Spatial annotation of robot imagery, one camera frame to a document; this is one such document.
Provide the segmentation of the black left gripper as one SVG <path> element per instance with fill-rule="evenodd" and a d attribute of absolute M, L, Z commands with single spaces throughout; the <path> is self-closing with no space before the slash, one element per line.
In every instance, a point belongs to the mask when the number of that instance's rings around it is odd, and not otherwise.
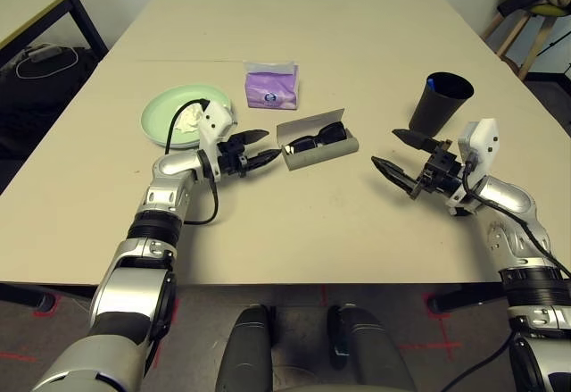
<path fill-rule="evenodd" d="M 275 160 L 281 155 L 280 149 L 264 150 L 248 159 L 244 154 L 246 145 L 256 143 L 268 134 L 264 129 L 250 129 L 229 137 L 225 142 L 219 142 L 218 165 L 220 172 L 225 175 L 237 174 L 243 178 L 247 171 L 256 170 Z"/>

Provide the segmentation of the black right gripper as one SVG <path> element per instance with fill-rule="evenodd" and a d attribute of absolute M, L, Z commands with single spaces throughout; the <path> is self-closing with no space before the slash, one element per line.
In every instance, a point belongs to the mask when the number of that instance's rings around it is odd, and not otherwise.
<path fill-rule="evenodd" d="M 450 140 L 437 141 L 410 129 L 393 129 L 392 133 L 405 145 L 428 152 L 430 156 L 416 179 L 407 175 L 396 164 L 372 156 L 371 162 L 386 179 L 412 199 L 416 199 L 422 191 L 438 192 L 447 197 L 456 192 L 460 187 L 459 174 L 462 165 L 457 161 L 457 155 L 449 151 Z"/>

